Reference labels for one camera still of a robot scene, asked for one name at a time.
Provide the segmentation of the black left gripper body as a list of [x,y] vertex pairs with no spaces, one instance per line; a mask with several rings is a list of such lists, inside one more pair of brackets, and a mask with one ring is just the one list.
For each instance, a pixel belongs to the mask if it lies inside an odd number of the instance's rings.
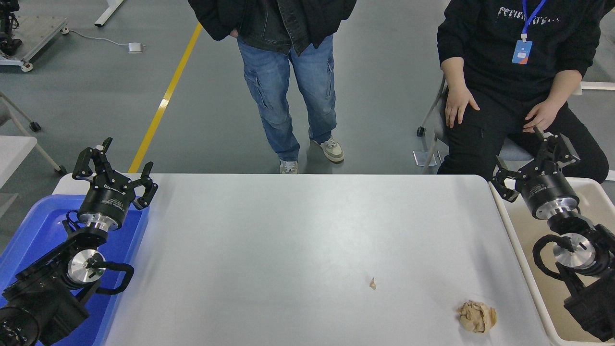
[[95,175],[77,212],[79,222],[86,224],[98,220],[108,226],[122,226],[131,201],[129,191],[123,188],[128,182],[129,178],[121,174],[112,178]]

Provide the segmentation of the seated person's right hand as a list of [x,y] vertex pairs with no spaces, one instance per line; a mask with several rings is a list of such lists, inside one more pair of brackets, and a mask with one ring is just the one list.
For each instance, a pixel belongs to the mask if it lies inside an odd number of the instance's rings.
[[448,87],[448,96],[444,108],[444,120],[448,128],[452,129],[456,124],[461,124],[467,107],[480,111],[470,90],[466,86]]

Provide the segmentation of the seated person's left hand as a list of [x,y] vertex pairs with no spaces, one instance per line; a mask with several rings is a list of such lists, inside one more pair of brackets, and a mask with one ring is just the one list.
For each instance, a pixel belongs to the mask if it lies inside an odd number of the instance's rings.
[[555,121],[555,118],[562,105],[558,105],[555,101],[545,100],[538,103],[527,114],[525,120],[528,122],[524,125],[523,132],[534,132],[535,129],[545,131]]

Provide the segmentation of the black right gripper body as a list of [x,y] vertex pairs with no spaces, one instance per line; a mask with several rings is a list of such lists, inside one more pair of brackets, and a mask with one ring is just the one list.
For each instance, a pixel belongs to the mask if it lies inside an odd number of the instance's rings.
[[517,191],[532,215],[556,215],[578,208],[578,196],[562,173],[519,180]]

